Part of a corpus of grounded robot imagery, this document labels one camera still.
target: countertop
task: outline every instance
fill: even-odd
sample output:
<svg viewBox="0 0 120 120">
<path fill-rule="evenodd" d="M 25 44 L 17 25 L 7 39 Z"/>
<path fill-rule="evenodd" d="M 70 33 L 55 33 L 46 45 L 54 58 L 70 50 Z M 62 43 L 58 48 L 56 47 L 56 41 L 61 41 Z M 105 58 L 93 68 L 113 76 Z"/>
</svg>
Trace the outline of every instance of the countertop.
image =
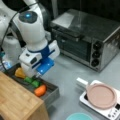
<svg viewBox="0 0 120 120">
<path fill-rule="evenodd" d="M 44 80 L 57 85 L 60 90 L 60 97 L 48 109 L 50 120 L 66 120 L 69 115 L 78 112 L 88 114 L 93 120 L 107 120 L 79 101 L 84 90 L 77 85 L 78 77 L 89 83 L 99 80 L 120 90 L 120 53 L 99 73 L 60 55 L 55 60 L 55 66 L 43 76 Z"/>
</svg>

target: toaster oven knob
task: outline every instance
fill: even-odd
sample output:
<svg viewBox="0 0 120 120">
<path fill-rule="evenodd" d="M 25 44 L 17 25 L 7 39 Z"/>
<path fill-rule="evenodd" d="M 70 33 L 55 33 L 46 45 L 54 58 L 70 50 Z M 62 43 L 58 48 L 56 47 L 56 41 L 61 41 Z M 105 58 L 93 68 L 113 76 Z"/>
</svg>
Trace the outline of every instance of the toaster oven knob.
<svg viewBox="0 0 120 120">
<path fill-rule="evenodd" d="M 102 45 L 101 45 L 100 42 L 96 42 L 96 43 L 93 45 L 93 48 L 94 48 L 95 50 L 99 50 L 101 47 L 102 47 Z"/>
<path fill-rule="evenodd" d="M 95 51 L 95 52 L 92 54 L 92 57 L 93 57 L 93 58 L 99 58 L 99 57 L 100 57 L 100 52 Z"/>
<path fill-rule="evenodd" d="M 92 65 L 93 67 L 96 67 L 97 65 L 99 65 L 99 60 L 98 60 L 98 59 L 94 59 L 94 60 L 92 61 L 91 65 Z"/>
</svg>

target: orange carrot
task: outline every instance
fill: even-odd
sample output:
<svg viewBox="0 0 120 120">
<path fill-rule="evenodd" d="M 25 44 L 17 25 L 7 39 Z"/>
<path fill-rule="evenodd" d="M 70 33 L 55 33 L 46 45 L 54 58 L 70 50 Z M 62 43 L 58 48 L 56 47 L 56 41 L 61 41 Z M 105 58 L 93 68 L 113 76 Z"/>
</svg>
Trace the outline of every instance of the orange carrot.
<svg viewBox="0 0 120 120">
<path fill-rule="evenodd" d="M 39 88 L 34 90 L 36 96 L 40 97 L 46 93 L 46 85 L 41 85 Z"/>
</svg>

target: cutting board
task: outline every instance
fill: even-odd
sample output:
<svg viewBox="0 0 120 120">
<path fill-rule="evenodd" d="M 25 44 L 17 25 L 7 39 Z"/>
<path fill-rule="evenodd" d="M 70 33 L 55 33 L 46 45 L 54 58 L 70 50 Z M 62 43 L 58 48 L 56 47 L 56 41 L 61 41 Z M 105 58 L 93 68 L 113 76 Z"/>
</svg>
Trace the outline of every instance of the cutting board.
<svg viewBox="0 0 120 120">
<path fill-rule="evenodd" d="M 0 115 L 4 120 L 49 120 L 44 101 L 2 72 Z"/>
</svg>

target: orange object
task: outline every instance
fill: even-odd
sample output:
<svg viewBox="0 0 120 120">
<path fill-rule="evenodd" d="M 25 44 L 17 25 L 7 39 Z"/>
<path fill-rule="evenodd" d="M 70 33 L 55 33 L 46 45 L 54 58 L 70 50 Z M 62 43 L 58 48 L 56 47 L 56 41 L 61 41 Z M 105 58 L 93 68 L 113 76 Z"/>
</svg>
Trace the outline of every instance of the orange object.
<svg viewBox="0 0 120 120">
<path fill-rule="evenodd" d="M 39 88 L 34 90 L 36 96 L 40 97 L 46 93 L 47 87 L 46 85 L 41 85 Z"/>
<path fill-rule="evenodd" d="M 26 77 L 21 67 L 15 71 L 15 76 L 23 79 Z"/>
</svg>

